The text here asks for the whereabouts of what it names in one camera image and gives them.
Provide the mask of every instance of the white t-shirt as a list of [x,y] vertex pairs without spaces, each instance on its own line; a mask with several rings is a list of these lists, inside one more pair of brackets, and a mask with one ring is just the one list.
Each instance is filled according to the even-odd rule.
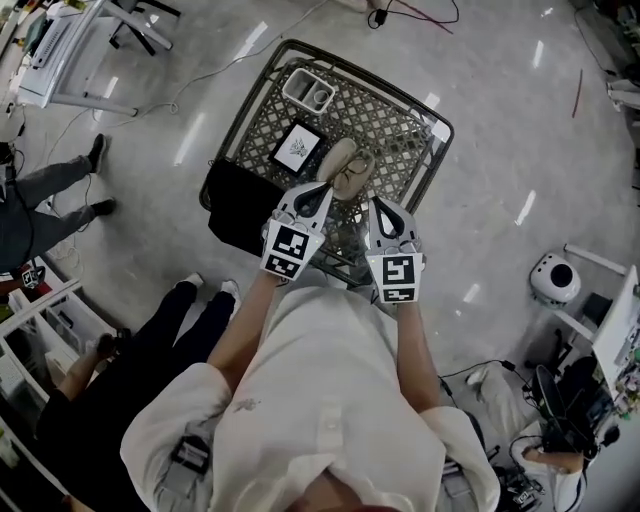
[[213,440],[209,510],[284,510],[328,470],[365,504],[432,511],[445,456],[465,469],[480,511],[500,487],[464,412],[418,415],[400,393],[395,321],[331,288],[289,293],[235,394],[196,364],[132,422],[122,459],[138,493],[154,492],[185,425],[224,410]]

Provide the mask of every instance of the electronic device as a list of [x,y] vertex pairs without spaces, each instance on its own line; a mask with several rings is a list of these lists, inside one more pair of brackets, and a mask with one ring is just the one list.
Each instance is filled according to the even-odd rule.
[[416,302],[425,257],[416,221],[392,201],[369,200],[367,263],[383,303]]
[[288,190],[263,229],[260,268],[295,281],[324,243],[321,230],[332,198],[333,188],[325,182]]
[[533,267],[529,283],[536,300],[559,309],[580,293],[580,276],[575,268],[557,254],[547,253]]

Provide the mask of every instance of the black cloth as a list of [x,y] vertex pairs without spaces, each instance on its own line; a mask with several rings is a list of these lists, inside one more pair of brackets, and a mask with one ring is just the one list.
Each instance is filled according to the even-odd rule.
[[229,162],[217,160],[206,181],[209,229],[221,241],[262,256],[262,226],[284,192],[270,181]]
[[207,360],[233,312],[218,293],[174,345],[196,287],[179,283],[121,354],[74,400],[51,394],[37,426],[45,464],[62,485],[96,512],[147,511],[120,459],[122,437],[135,416],[176,376]]

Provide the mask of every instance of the shoe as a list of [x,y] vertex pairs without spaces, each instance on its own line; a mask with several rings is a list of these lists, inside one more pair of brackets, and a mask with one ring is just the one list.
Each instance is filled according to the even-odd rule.
[[233,305],[233,313],[231,313],[231,316],[229,317],[229,320],[231,320],[234,316],[236,316],[236,313],[238,312],[238,309],[240,309],[240,305],[242,304],[242,298],[240,297],[240,287],[238,286],[238,283],[236,283],[233,279],[229,279],[222,283],[222,285],[220,286],[220,291],[228,293],[235,300],[235,303]]
[[473,372],[465,379],[465,383],[467,384],[467,386],[478,386],[482,384],[485,377],[487,376],[488,371],[489,367],[487,365],[478,368],[475,372]]
[[333,197],[338,201],[351,201],[364,187],[376,168],[376,159],[366,149],[359,149],[351,161],[333,179]]
[[180,282],[181,283],[191,283],[196,288],[201,288],[204,285],[204,279],[202,279],[202,276],[200,274],[198,274],[197,272],[194,272],[189,277],[186,277],[185,279],[183,279]]
[[89,162],[91,162],[91,173],[100,174],[100,171],[102,171],[102,159],[108,147],[109,137],[106,135],[100,133],[95,139],[93,139],[93,147],[87,155]]
[[92,204],[91,208],[93,208],[96,217],[106,217],[115,211],[117,204],[116,200],[113,197],[110,197],[104,201]]
[[333,184],[333,197],[350,201],[362,190],[375,169],[375,158],[355,141],[340,139],[327,153],[318,168],[316,179]]

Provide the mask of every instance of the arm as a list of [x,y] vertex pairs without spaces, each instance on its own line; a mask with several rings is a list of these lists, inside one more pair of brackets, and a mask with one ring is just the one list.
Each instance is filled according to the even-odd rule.
[[78,360],[73,363],[66,377],[62,383],[58,386],[58,389],[62,391],[70,401],[73,401],[77,396],[84,391],[91,380],[93,371],[98,366],[98,363],[102,361],[98,352],[93,349],[89,350],[86,354],[80,356]]
[[9,295],[12,291],[22,288],[21,279],[11,279],[9,281],[0,281],[0,295]]
[[427,347],[417,302],[398,304],[397,371],[400,391],[416,412],[440,405],[438,374]]
[[558,469],[564,469],[570,475],[579,473],[584,466],[584,455],[581,453],[544,453],[533,447],[529,447],[522,453],[522,456],[531,462],[538,462]]
[[242,306],[211,351],[207,363],[217,368],[233,393],[258,350],[264,322],[280,278],[260,271]]
[[114,349],[115,341],[113,337],[110,334],[102,335],[95,348],[88,350],[86,354],[80,356],[78,360],[71,365],[71,368],[69,368],[66,377],[60,386],[58,386],[58,389],[69,401],[75,400],[89,384],[96,366],[98,366],[100,361],[110,357]]

